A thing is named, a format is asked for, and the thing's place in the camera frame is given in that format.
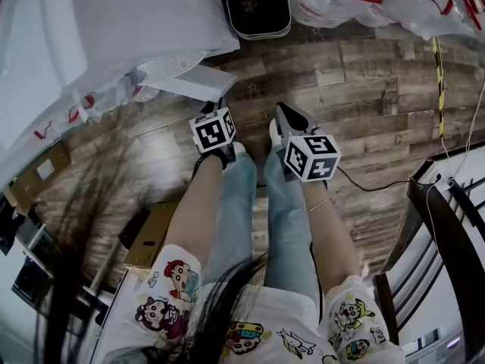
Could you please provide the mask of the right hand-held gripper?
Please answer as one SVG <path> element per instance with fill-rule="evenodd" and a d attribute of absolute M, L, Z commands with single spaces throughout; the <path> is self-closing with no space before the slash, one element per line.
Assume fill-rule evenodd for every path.
<path fill-rule="evenodd" d="M 328 181 L 342 157 L 332 135 L 324 133 L 306 111 L 284 102 L 276 104 L 276 122 L 283 151 L 279 154 L 285 181 Z"/>

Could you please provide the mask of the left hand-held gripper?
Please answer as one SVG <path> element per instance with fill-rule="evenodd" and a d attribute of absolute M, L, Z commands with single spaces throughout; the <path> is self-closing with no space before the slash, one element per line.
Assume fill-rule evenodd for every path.
<path fill-rule="evenodd" d="M 236 136 L 236 128 L 230 111 L 228 108 L 215 109 L 215 103 L 207 101 L 200 111 L 202 115 L 189 122 L 194 143 L 200 154 L 194 167 L 195 171 L 211 155 L 217 156 L 222 161 L 223 169 L 229 163 L 236 161 L 230 153 Z"/>

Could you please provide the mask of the white water dispenser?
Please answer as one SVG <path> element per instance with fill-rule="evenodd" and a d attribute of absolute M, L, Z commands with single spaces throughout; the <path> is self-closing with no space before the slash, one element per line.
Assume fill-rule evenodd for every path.
<path fill-rule="evenodd" d="M 1 0 L 0 102 L 41 110 L 151 59 L 238 48 L 221 0 Z"/>

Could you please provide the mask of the person's right forearm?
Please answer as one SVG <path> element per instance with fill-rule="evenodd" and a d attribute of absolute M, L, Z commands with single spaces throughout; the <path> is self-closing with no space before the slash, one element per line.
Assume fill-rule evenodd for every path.
<path fill-rule="evenodd" d="M 323 292 L 361 274 L 358 251 L 322 182 L 303 183 L 318 280 Z"/>

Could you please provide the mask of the person's left forearm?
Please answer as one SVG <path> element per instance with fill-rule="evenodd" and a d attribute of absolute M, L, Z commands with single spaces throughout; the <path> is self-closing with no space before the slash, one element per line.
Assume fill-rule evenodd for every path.
<path fill-rule="evenodd" d="M 180 200 L 167 230 L 165 243 L 185 249 L 205 265 L 216 234 L 223 185 L 223 162 L 205 158 Z"/>

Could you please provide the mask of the person's right beige shoe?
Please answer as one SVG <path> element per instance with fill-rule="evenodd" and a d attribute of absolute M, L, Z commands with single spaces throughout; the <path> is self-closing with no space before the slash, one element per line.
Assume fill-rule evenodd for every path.
<path fill-rule="evenodd" d="M 281 135 L 280 135 L 280 132 L 278 130 L 278 125 L 277 125 L 277 121 L 275 118 L 273 118 L 270 122 L 270 125 L 269 125 L 269 135 L 270 135 L 270 138 L 271 138 L 271 145 L 272 146 L 280 146 L 282 143 L 281 143 Z"/>

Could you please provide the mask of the person's left leg blue jeans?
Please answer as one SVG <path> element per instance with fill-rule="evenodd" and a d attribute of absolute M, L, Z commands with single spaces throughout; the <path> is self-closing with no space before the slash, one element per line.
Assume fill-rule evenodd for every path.
<path fill-rule="evenodd" d="M 247 152 L 223 171 L 216 234 L 203 272 L 203 284 L 213 284 L 231 268 L 252 259 L 252 210 L 257 170 Z"/>

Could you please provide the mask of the person's leg blue jeans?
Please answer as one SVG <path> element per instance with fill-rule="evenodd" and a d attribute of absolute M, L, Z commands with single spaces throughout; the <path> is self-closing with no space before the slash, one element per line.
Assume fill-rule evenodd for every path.
<path fill-rule="evenodd" d="M 247 152 L 223 171 L 216 234 L 203 272 L 203 284 L 213 284 L 231 268 L 252 259 L 252 210 L 257 170 Z"/>
<path fill-rule="evenodd" d="M 271 148 L 264 166 L 268 192 L 268 264 L 264 285 L 298 293 L 320 305 L 311 235 L 298 180 L 285 178 L 280 160 L 283 146 Z"/>

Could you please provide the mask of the person's right leg blue jeans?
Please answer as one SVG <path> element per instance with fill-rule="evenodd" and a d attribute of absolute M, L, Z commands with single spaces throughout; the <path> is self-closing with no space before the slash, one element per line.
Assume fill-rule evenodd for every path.
<path fill-rule="evenodd" d="M 271 148 L 264 166 L 268 192 L 268 264 L 264 285 L 298 293 L 320 305 L 311 235 L 298 180 L 285 178 L 280 160 L 283 146 Z"/>

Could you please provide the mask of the black trash bin white rim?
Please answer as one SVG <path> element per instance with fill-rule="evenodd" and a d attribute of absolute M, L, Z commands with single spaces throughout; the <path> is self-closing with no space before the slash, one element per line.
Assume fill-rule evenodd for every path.
<path fill-rule="evenodd" d="M 230 23 L 245 40 L 274 39 L 291 28 L 289 0 L 225 0 Z"/>

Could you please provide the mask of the black bag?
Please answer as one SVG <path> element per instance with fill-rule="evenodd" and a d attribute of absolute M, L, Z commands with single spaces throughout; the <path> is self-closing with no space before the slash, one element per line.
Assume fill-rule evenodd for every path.
<path fill-rule="evenodd" d="M 124 229 L 118 235 L 118 238 L 125 249 L 130 250 L 149 215 L 150 210 L 144 207 L 139 209 L 127 222 Z"/>

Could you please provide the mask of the large brown cardboard box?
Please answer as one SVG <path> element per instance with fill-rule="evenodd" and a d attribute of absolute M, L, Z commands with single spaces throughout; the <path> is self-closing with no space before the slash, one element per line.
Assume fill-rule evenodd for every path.
<path fill-rule="evenodd" d="M 150 215 L 124 258 L 126 268 L 145 271 L 153 266 L 178 204 L 178 201 L 159 202 L 147 207 Z"/>

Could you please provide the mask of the yellow black striped strip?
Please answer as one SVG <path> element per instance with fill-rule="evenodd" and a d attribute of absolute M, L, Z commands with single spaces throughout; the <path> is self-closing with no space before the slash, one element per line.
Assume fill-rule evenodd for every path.
<path fill-rule="evenodd" d="M 444 94 L 445 94 L 445 85 L 444 85 L 444 71 L 443 71 L 443 60 L 442 60 L 442 52 L 440 48 L 440 41 L 437 36 L 432 38 L 432 48 L 433 48 L 433 55 L 435 59 L 436 65 L 436 78 L 438 84 L 438 99 L 439 99 L 439 132 L 440 132 L 440 139 L 443 138 L 444 135 Z"/>

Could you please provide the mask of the person's white cartoon-print shirt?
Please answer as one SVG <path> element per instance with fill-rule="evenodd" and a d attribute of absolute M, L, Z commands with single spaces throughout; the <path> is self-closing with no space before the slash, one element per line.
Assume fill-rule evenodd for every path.
<path fill-rule="evenodd" d="M 102 364 L 148 364 L 193 331 L 211 290 L 201 278 L 192 254 L 163 247 L 105 335 Z M 249 286 L 246 296 L 249 309 L 228 325 L 221 364 L 405 364 L 359 276 L 334 287 L 322 310 L 307 296 L 271 287 Z"/>

